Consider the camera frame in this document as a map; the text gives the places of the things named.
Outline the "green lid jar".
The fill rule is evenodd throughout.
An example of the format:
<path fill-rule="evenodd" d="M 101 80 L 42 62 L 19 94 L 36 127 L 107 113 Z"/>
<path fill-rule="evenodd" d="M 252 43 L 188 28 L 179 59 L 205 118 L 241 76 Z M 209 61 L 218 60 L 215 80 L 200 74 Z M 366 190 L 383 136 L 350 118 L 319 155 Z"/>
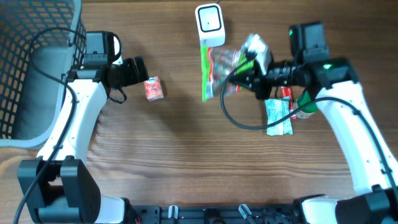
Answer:
<path fill-rule="evenodd" d="M 303 105 L 311 102 L 311 96 L 307 90 L 304 90 L 302 94 L 295 100 L 293 103 L 293 110 L 296 110 L 297 108 L 301 108 Z M 300 119 L 307 119 L 311 117 L 312 114 L 318 111 L 317 105 L 315 103 L 310 104 L 304 108 L 302 108 L 299 112 L 297 112 L 295 115 L 296 117 Z"/>

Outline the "green candy bag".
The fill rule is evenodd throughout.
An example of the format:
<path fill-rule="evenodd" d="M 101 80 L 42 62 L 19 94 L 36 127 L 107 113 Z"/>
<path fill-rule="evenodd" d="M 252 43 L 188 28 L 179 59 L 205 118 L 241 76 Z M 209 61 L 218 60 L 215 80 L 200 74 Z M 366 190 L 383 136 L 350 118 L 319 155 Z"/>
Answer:
<path fill-rule="evenodd" d="M 203 102 L 216 98 L 226 77 L 238 66 L 247 61 L 240 50 L 226 50 L 221 47 L 201 46 L 201 72 Z"/>

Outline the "red snack stick packet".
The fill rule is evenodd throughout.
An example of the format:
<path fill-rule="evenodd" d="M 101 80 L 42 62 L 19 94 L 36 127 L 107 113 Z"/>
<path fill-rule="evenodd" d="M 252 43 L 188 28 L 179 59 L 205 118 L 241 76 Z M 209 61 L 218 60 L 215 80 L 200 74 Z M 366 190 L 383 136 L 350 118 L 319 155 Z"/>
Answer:
<path fill-rule="evenodd" d="M 294 103 L 294 99 L 293 99 L 293 92 L 292 92 L 292 88 L 290 86 L 282 86 L 281 88 L 281 92 L 282 92 L 282 97 L 289 98 L 289 111 L 293 112 L 293 103 Z"/>

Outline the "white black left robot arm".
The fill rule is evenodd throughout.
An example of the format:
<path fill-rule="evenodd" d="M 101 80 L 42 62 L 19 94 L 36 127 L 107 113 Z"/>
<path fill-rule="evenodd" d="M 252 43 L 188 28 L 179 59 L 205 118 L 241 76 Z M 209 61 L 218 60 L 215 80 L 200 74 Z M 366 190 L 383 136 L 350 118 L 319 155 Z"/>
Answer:
<path fill-rule="evenodd" d="M 112 32 L 88 32 L 83 40 L 83 57 L 59 79 L 65 96 L 47 142 L 18 167 L 20 207 L 35 223 L 141 223 L 128 199 L 101 194 L 86 157 L 111 90 L 146 81 L 147 69 L 141 57 L 122 59 L 121 41 Z"/>

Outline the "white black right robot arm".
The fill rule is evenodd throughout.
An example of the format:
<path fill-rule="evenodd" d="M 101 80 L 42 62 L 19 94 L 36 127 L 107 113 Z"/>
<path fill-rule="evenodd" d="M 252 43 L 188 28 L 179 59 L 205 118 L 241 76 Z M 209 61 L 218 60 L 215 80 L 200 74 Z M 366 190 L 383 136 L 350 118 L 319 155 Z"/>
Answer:
<path fill-rule="evenodd" d="M 321 22 L 289 28 L 291 61 L 275 62 L 267 44 L 251 34 L 241 49 L 247 62 L 227 83 L 266 100 L 275 86 L 302 86 L 298 110 L 315 105 L 329 122 L 348 163 L 356 195 L 333 199 L 314 195 L 293 203 L 293 223 L 396 223 L 397 160 L 375 123 L 358 75 L 348 59 L 330 56 Z"/>

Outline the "teal packet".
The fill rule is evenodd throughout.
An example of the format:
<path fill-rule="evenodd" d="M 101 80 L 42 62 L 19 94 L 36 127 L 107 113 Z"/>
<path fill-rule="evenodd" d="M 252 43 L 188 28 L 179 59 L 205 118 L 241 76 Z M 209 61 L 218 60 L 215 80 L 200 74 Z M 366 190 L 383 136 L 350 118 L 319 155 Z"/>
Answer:
<path fill-rule="evenodd" d="M 289 98 L 277 98 L 265 100 L 265 107 L 267 113 L 267 124 L 270 125 L 280 120 L 290 113 Z M 292 124 L 290 118 L 283 122 L 267 128 L 267 134 L 270 136 L 293 134 Z"/>

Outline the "small red white box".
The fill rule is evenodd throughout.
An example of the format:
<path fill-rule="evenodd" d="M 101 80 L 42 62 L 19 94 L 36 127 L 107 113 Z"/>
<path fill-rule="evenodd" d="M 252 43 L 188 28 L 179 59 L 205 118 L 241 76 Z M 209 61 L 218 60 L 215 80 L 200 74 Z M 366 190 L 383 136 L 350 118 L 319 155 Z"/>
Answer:
<path fill-rule="evenodd" d="M 164 97 L 159 77 L 151 77 L 144 82 L 146 97 L 149 101 L 158 100 Z"/>

